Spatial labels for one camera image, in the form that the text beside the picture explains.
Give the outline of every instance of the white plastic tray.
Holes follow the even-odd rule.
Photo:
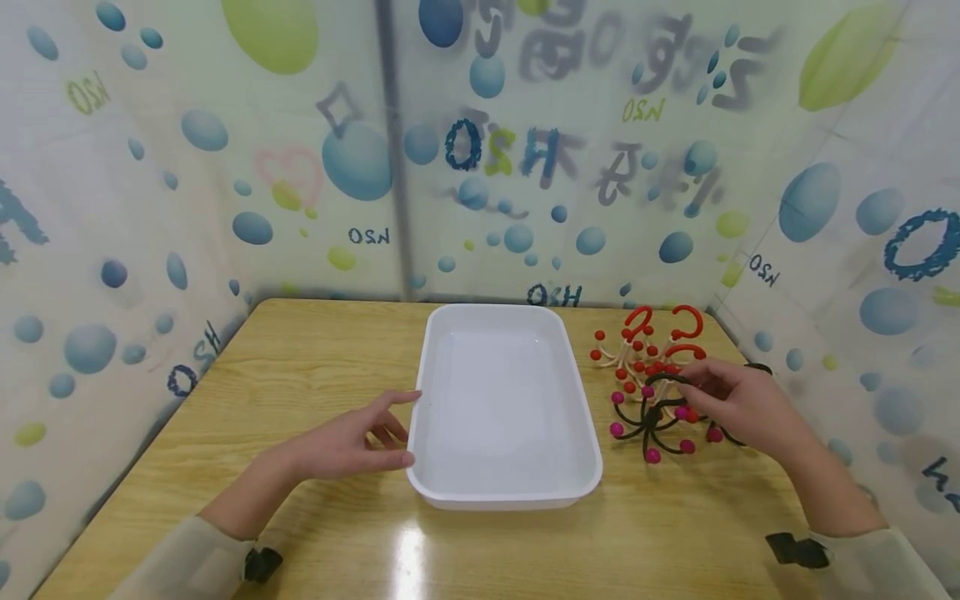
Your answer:
[[[448,510],[569,506],[603,474],[564,322],[537,306],[450,304],[427,321],[410,483]]]

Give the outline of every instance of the pink heart drawing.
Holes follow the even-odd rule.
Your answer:
[[[253,167],[264,183],[285,180],[300,193],[304,208],[315,208],[324,187],[324,166],[320,157],[306,146],[265,149],[253,155]]]

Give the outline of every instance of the printed backdrop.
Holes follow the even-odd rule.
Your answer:
[[[0,15],[0,598],[275,296],[706,308],[960,593],[960,5]]]

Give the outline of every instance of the gray sleeve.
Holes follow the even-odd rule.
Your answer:
[[[811,534],[830,565],[812,571],[824,600],[950,600],[947,591],[896,528],[857,538]]]
[[[243,582],[252,541],[237,541],[198,516],[167,536],[109,600],[229,600]]]

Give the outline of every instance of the hand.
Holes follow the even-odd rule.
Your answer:
[[[414,455],[400,447],[407,442],[407,430],[390,407],[419,397],[420,392],[384,392],[368,406],[329,420],[273,451],[289,460],[301,481],[410,467]],[[382,447],[374,448],[368,434]]]
[[[691,406],[782,465],[821,445],[770,374],[708,358],[681,375],[693,384],[679,386]]]

